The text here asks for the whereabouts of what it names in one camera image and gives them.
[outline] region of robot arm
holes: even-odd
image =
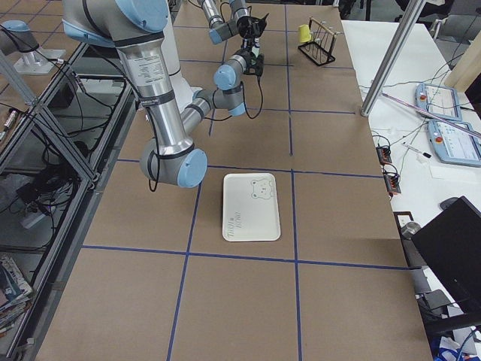
[[[209,104],[196,99],[181,116],[161,45],[169,11],[163,0],[63,0],[64,30],[71,38],[115,47],[146,108],[154,135],[141,158],[144,174],[158,182],[195,187],[207,170],[207,157],[195,149],[184,120],[200,122]]]
[[[204,0],[202,7],[211,28],[221,34],[222,18],[211,1]],[[170,16],[165,0],[62,0],[62,3],[65,33],[88,44],[115,47],[146,108],[155,138],[141,157],[143,173],[153,181],[197,186],[207,170],[207,157],[202,150],[195,149],[189,134],[213,108],[228,109],[231,115],[245,112],[240,78],[252,65],[252,47],[241,49],[219,67],[214,76],[218,90],[197,92],[192,103],[180,113],[161,49],[163,30]],[[232,30],[250,36],[251,30],[239,24],[251,26],[256,21],[248,17],[243,4],[244,0],[231,3],[234,16],[229,22],[236,22]]]
[[[0,29],[0,50],[5,55],[16,51],[31,53],[40,47],[29,26],[23,21],[8,20],[2,23]]]

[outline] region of white tray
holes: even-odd
[[[222,236],[226,241],[276,241],[280,237],[276,179],[272,174],[224,177]]]

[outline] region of white table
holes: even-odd
[[[343,21],[343,27],[349,45],[349,52],[356,71],[356,77],[363,98],[368,92],[371,81],[391,42],[397,28],[396,23],[378,23],[361,21]],[[385,87],[383,91],[410,104],[415,104],[417,83],[431,81],[436,75],[442,75],[432,83],[442,83],[443,76],[449,68],[441,52],[421,24],[416,24],[404,45],[386,85],[413,81],[414,83]],[[462,104],[468,102],[464,93],[458,94]],[[481,120],[473,111],[462,111],[463,121],[471,123],[475,130],[481,131]],[[415,111],[403,107],[387,98],[380,97],[369,116],[371,129],[377,134],[395,142],[403,136],[403,141],[410,143],[416,133],[410,133],[422,125],[423,119]],[[478,209],[481,209],[481,168],[460,165],[447,165],[439,162],[428,140],[426,126],[423,126],[412,145],[433,154],[430,159],[407,151],[399,141],[392,146],[393,164],[401,170],[401,192],[391,201],[393,211],[410,211],[414,220],[424,226],[440,212],[439,203],[453,196],[466,196]],[[430,269],[425,270],[431,289],[442,289],[439,280]],[[481,347],[477,344],[478,354]]]

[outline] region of light blue joint cap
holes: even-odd
[[[161,32],[168,21],[168,6],[164,0],[115,0],[123,14],[139,29]]]
[[[229,115],[232,115],[233,117],[236,117],[237,115],[242,115],[245,112],[246,112],[246,106],[245,106],[244,102],[240,103],[234,109],[229,109],[229,111],[228,111]]]
[[[78,26],[75,26],[68,21],[62,20],[62,22],[64,33],[74,40],[80,41],[81,43],[97,45],[100,47],[115,47],[111,39],[104,38],[103,36],[79,28]]]
[[[2,26],[11,32],[29,32],[30,28],[21,20],[7,20]]]
[[[213,75],[213,82],[221,90],[229,90],[235,86],[237,75],[235,70],[227,64],[221,65]]]
[[[222,43],[222,38],[220,37],[219,33],[215,29],[209,30],[209,36],[212,41],[212,44],[217,45]]]
[[[177,184],[182,188],[193,188],[202,182],[207,171],[207,156],[194,149],[184,159],[177,175]]]

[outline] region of aluminum pole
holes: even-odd
[[[368,95],[362,104],[361,115],[364,117],[367,117],[372,111],[374,103],[383,89],[383,86],[386,83],[389,74],[391,73],[392,67],[394,66],[399,53],[406,43],[414,24],[416,24],[416,21],[418,20],[425,3],[426,0],[411,0],[409,2],[406,12],[401,18],[398,29],[391,40],[391,44],[386,51],[384,59],[377,70],[377,74],[374,77],[374,81],[369,89]]]

